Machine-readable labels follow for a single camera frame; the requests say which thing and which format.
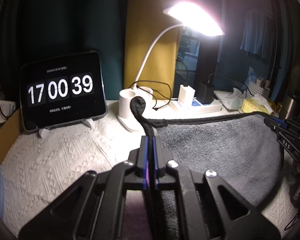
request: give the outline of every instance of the storage basket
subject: storage basket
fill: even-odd
[[[247,98],[252,98],[254,95],[259,94],[263,96],[265,99],[267,99],[270,93],[269,88],[262,88],[251,81],[249,81],[248,88],[253,95],[250,94],[249,90],[247,90]]]

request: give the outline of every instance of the gray towel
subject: gray towel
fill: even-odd
[[[205,124],[174,124],[154,130],[163,148],[193,171],[208,169],[220,176],[253,206],[273,189],[282,168],[276,134],[261,115]],[[177,239],[175,196],[166,191],[163,199],[168,239]]]

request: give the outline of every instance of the lamp neck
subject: lamp neck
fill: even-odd
[[[158,40],[162,37],[162,35],[164,35],[168,30],[171,30],[171,29],[176,28],[176,27],[181,27],[181,26],[183,26],[182,23],[176,23],[176,24],[170,25],[170,26],[166,27],[162,32],[160,32],[160,33],[158,34],[158,36],[157,36],[157,37],[154,39],[154,41],[151,43],[151,45],[150,45],[150,47],[149,47],[149,49],[148,49],[148,51],[147,51],[147,53],[146,53],[146,55],[145,55],[145,58],[143,59],[143,62],[142,62],[142,64],[141,64],[141,66],[140,66],[140,68],[139,68],[139,71],[138,71],[138,74],[137,74],[137,76],[136,76],[135,82],[137,82],[137,81],[139,80],[140,75],[141,75],[141,73],[142,73],[142,71],[143,71],[143,68],[145,67],[145,64],[146,64],[146,62],[147,62],[147,60],[148,60],[148,57],[149,57],[149,55],[150,55],[150,53],[151,53],[153,47],[154,47],[155,44],[157,43],[157,41],[158,41]],[[133,85],[132,88],[136,88],[136,87],[137,87],[137,84],[135,83],[135,84]]]

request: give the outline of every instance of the digital clock display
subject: digital clock display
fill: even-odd
[[[106,113],[99,54],[55,57],[21,68],[24,128],[51,127]]]

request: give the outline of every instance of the white tissue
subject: white tissue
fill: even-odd
[[[245,98],[245,94],[242,94],[237,88],[233,88],[233,93],[215,90],[214,94],[229,110],[240,109]]]

